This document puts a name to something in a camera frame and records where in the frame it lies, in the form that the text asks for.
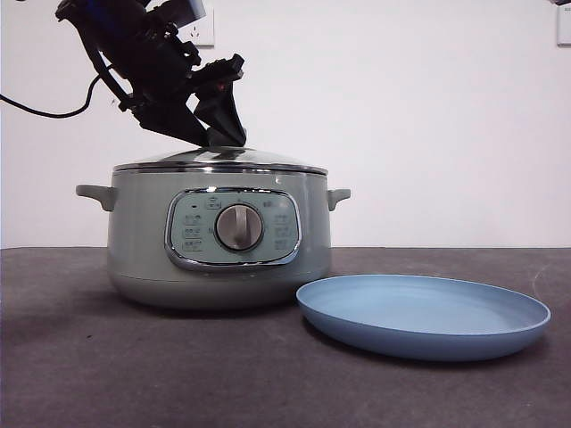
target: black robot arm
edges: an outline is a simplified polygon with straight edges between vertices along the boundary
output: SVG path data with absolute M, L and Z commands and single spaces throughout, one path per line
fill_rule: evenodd
M 63 0 L 55 13 L 70 21 L 102 81 L 131 110 L 142 128 L 200 146 L 243 146 L 245 132 L 236 112 L 233 82 L 242 77 L 237 54 L 200 70 L 198 50 L 183 43 L 178 28 L 204 15 L 201 0 L 168 0 L 147 11 L 147 0 Z M 127 94 L 103 57 L 133 88 Z M 200 100 L 195 113 L 190 95 Z M 206 130 L 200 120 L 210 128 Z

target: cooker lid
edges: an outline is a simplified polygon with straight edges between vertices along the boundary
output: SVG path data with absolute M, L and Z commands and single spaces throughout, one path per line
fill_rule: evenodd
M 260 152 L 245 147 L 207 147 L 190 152 L 157 156 L 136 163 L 116 166 L 113 171 L 125 170 L 154 170 L 156 172 L 171 172 L 173 169 L 191 168 L 221 168 L 221 169 L 269 169 L 275 171 L 298 171 L 327 175 L 327 170 L 312 167 L 299 160 Z

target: light green cooker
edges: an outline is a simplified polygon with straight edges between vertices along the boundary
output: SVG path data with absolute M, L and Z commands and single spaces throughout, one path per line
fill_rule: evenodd
M 77 194 L 110 212 L 108 270 L 130 299 L 179 309 L 289 300 L 330 267 L 329 211 L 350 197 L 327 171 L 214 147 L 114 168 Z

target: power socket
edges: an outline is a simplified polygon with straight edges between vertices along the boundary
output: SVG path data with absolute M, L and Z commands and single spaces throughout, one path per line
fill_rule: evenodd
M 178 30 L 178 38 L 196 46 L 214 46 L 214 7 L 205 5 L 206 16 Z
M 571 46 L 571 4 L 558 7 L 557 13 L 557 44 Z

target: table surface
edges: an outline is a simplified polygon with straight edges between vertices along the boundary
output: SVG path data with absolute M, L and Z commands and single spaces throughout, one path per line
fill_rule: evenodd
M 571 249 L 334 249 L 332 276 L 454 277 L 534 296 L 546 334 L 509 357 L 356 350 L 294 303 L 235 312 L 122 299 L 99 248 L 2 256 L 2 426 L 558 427 L 571 421 Z

